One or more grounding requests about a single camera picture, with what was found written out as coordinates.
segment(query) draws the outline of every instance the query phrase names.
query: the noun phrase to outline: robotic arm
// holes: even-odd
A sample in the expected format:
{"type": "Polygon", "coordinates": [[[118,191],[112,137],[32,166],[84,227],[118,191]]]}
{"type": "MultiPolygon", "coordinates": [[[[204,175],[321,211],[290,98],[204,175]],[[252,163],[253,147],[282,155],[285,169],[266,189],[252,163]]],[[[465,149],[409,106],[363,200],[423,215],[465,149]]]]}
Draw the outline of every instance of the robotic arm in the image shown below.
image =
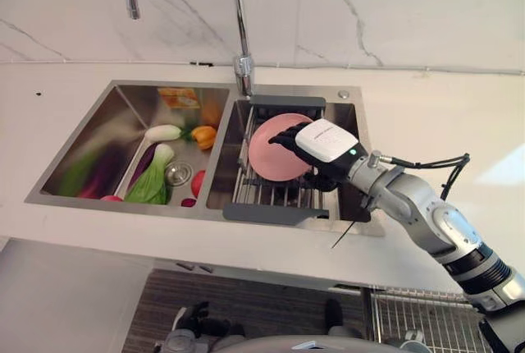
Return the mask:
{"type": "Polygon", "coordinates": [[[347,181],[367,196],[368,210],[382,209],[401,223],[412,241],[443,265],[465,298],[485,315],[479,327],[493,351],[525,349],[525,278],[505,264],[428,183],[405,173],[400,165],[384,167],[381,163],[393,163],[394,158],[377,151],[368,154],[352,134],[325,119],[291,127],[270,143],[285,146],[316,167],[318,174],[311,182],[318,189],[333,190],[347,181]]]}

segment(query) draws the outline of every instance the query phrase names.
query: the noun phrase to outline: bok choy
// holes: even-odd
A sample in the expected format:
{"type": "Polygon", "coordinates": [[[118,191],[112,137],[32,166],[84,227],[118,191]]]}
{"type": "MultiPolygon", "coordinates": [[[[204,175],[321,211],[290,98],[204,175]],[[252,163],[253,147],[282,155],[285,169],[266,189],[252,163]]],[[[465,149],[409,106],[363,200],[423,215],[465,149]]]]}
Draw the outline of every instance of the bok choy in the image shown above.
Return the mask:
{"type": "Polygon", "coordinates": [[[139,179],[137,179],[124,198],[124,201],[130,203],[166,204],[168,198],[166,183],[164,182],[164,169],[173,156],[173,150],[168,145],[158,145],[151,164],[139,176],[139,179]]]}

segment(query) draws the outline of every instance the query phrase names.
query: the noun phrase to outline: marble wall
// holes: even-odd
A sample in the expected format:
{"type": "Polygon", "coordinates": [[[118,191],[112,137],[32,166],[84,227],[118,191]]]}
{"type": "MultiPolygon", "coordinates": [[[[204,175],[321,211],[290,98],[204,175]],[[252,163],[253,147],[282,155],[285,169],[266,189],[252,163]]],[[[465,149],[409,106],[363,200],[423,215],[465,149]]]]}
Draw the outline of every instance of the marble wall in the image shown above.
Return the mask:
{"type": "MultiPolygon", "coordinates": [[[[239,49],[232,0],[0,0],[0,61],[206,61],[239,49]]],[[[253,58],[523,70],[524,0],[244,0],[253,58]]]]}

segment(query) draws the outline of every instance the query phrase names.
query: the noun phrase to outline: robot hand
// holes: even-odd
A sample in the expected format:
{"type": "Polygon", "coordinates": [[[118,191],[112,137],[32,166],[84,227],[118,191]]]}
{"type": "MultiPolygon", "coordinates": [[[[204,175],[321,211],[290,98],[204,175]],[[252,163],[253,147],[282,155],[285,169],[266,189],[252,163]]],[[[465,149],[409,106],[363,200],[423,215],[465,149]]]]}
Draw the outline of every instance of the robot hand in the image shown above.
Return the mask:
{"type": "Polygon", "coordinates": [[[318,173],[309,173],[304,178],[321,191],[332,191],[339,183],[347,181],[354,163],[368,155],[353,135],[325,119],[299,123],[268,142],[281,144],[314,166],[318,173]]]}

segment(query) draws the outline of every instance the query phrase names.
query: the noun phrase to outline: dish rack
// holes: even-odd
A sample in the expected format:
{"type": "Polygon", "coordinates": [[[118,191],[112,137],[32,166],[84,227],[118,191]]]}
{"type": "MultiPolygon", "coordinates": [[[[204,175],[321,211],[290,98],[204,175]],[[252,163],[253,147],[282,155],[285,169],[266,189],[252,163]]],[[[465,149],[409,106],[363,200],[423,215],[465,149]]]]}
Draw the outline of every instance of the dish rack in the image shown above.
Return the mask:
{"type": "Polygon", "coordinates": [[[231,218],[254,218],[255,222],[268,222],[292,225],[301,219],[339,218],[339,196],[337,190],[330,193],[311,188],[306,180],[300,176],[291,181],[274,182],[259,176],[249,163],[248,148],[253,133],[269,118],[280,113],[302,113],[312,119],[324,117],[324,99],[322,102],[306,103],[307,105],[277,105],[273,104],[277,96],[271,100],[261,100],[265,96],[254,96],[250,103],[248,120],[244,129],[244,136],[238,157],[239,169],[235,180],[232,204],[225,208],[225,216],[231,218]]]}
{"type": "Polygon", "coordinates": [[[460,294],[375,289],[372,313],[377,342],[417,329],[434,353],[492,352],[477,328],[482,316],[460,294]]]}

